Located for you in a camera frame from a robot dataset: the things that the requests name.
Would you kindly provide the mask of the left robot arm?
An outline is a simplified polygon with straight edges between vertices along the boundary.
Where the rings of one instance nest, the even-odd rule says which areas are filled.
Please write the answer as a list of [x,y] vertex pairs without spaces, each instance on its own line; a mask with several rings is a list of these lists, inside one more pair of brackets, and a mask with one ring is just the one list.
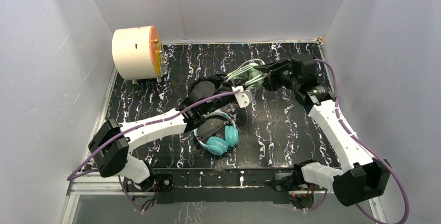
[[122,176],[149,191],[155,185],[153,170],[130,152],[157,139],[198,128],[208,114],[236,103],[245,89],[222,75],[199,78],[189,86],[187,97],[163,114],[125,123],[106,120],[88,144],[90,159],[102,178]]

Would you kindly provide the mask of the green headphones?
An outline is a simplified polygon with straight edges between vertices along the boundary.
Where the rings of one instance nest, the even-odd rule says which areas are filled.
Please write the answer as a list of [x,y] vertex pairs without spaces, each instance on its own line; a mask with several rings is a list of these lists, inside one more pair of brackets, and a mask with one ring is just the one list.
[[263,73],[254,69],[254,67],[257,65],[257,63],[251,63],[244,71],[237,75],[238,79],[245,80],[245,86],[253,89],[258,89],[261,87],[265,79],[265,75]]

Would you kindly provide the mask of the teal cat-ear headphones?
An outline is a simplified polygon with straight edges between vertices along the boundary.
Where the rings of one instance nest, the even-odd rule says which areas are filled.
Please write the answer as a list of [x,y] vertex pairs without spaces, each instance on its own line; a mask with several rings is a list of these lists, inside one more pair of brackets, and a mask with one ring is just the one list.
[[193,130],[196,144],[210,152],[214,156],[222,156],[230,148],[234,148],[239,143],[239,129],[235,120],[226,112],[216,110],[205,116],[205,119],[211,117],[220,117],[224,122],[210,131],[199,134],[199,129]]

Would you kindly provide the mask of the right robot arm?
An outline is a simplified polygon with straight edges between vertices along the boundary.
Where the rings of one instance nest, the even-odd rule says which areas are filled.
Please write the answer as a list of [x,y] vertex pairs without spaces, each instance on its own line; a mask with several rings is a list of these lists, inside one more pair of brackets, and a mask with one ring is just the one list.
[[294,93],[296,101],[321,128],[340,161],[340,168],[324,166],[315,160],[295,164],[292,180],[298,189],[318,185],[332,191],[344,206],[384,194],[391,175],[388,163],[355,141],[356,134],[344,124],[343,114],[336,106],[336,94],[319,77],[317,59],[312,55],[294,55],[258,65],[256,70],[266,76],[265,89],[276,91],[284,87]]

